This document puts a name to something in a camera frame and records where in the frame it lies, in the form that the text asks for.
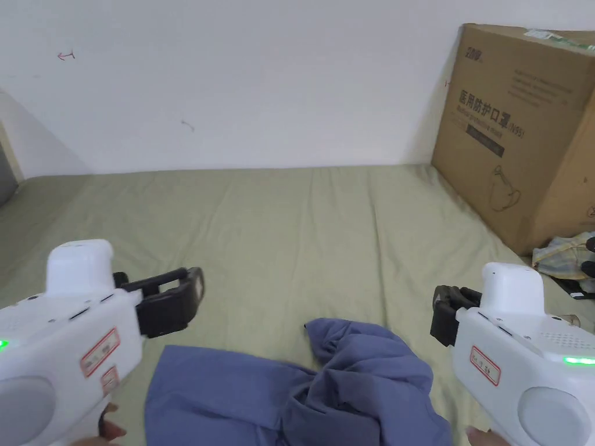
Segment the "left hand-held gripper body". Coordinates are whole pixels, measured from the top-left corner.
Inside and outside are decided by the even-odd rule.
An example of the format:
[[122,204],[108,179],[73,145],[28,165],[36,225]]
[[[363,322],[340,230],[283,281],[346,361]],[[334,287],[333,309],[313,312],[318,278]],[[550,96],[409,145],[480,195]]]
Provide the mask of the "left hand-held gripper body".
[[68,242],[46,286],[1,310],[1,444],[69,445],[104,432],[111,393],[142,358],[139,291],[116,287],[112,246]]

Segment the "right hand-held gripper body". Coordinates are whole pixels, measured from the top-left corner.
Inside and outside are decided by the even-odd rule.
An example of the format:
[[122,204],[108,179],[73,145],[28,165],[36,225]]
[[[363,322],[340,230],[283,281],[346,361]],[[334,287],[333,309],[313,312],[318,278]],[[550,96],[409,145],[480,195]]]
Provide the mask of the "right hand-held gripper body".
[[594,444],[594,336],[544,310],[543,279],[491,262],[480,305],[460,309],[455,376],[511,445]]

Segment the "person's left hand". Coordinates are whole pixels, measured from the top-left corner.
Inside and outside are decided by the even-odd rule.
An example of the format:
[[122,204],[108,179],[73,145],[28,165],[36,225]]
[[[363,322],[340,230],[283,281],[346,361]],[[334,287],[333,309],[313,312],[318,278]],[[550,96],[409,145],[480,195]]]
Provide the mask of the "person's left hand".
[[124,428],[105,418],[107,414],[116,412],[118,408],[118,405],[109,402],[102,411],[98,421],[99,438],[107,442],[114,441],[127,434],[127,431]]

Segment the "person's right hand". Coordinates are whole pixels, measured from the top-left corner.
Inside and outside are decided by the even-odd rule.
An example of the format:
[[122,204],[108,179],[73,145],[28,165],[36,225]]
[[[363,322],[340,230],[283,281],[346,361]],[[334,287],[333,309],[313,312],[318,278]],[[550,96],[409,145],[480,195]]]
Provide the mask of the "person's right hand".
[[473,446],[507,445],[507,443],[495,432],[479,430],[476,427],[468,426],[465,430],[467,440]]

